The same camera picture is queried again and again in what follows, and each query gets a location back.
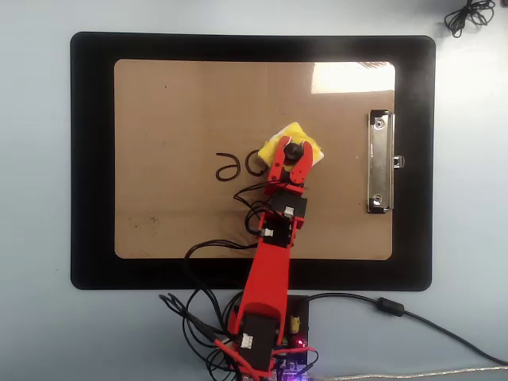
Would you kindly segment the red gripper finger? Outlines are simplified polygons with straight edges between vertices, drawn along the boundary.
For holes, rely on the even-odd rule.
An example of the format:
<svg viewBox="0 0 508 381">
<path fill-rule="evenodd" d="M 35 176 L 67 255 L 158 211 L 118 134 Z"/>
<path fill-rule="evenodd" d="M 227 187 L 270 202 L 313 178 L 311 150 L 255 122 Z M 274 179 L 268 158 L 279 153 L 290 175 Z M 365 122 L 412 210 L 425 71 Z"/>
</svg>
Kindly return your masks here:
<svg viewBox="0 0 508 381">
<path fill-rule="evenodd" d="M 295 186 L 302 186 L 313 166 L 314 154 L 310 142 L 303 141 L 300 144 L 290 142 L 288 144 L 288 160 L 292 165 L 290 182 Z"/>
<path fill-rule="evenodd" d="M 289 136 L 283 136 L 277 145 L 267 184 L 264 188 L 265 195 L 273 195 L 279 188 L 288 187 L 291 184 L 288 172 L 284 167 L 284 161 L 286 159 L 285 147 L 290 142 L 291 138 Z"/>
</svg>

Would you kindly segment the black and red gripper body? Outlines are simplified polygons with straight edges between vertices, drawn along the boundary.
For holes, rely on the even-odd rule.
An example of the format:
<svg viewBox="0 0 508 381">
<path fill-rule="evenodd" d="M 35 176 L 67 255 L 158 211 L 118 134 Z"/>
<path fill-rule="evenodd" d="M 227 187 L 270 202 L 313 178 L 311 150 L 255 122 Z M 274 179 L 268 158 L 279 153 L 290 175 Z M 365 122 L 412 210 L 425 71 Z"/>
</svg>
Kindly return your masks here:
<svg viewBox="0 0 508 381">
<path fill-rule="evenodd" d="M 301 229 L 305 222 L 307 199 L 302 196 L 302 187 L 294 187 L 281 180 L 268 181 L 264 193 L 268 199 L 263 203 L 263 231 L 273 231 L 269 227 L 273 221 L 286 221 L 290 229 Z"/>
</svg>

